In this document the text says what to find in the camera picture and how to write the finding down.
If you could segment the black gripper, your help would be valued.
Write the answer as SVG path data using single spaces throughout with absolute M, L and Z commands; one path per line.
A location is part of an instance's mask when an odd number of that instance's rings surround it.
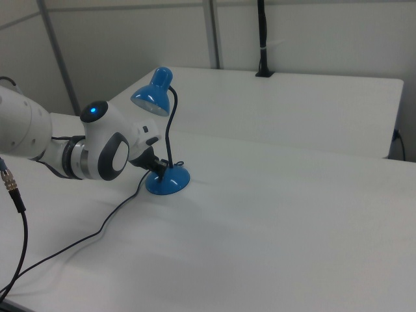
M 165 159 L 159 159 L 154 154 L 153 147 L 149 147 L 135 159 L 129 161 L 133 166 L 140 167 L 146 170 L 151 170 L 157 175 L 158 181 L 162 181 L 165 173 L 165 169 L 168 168 L 168 161 Z

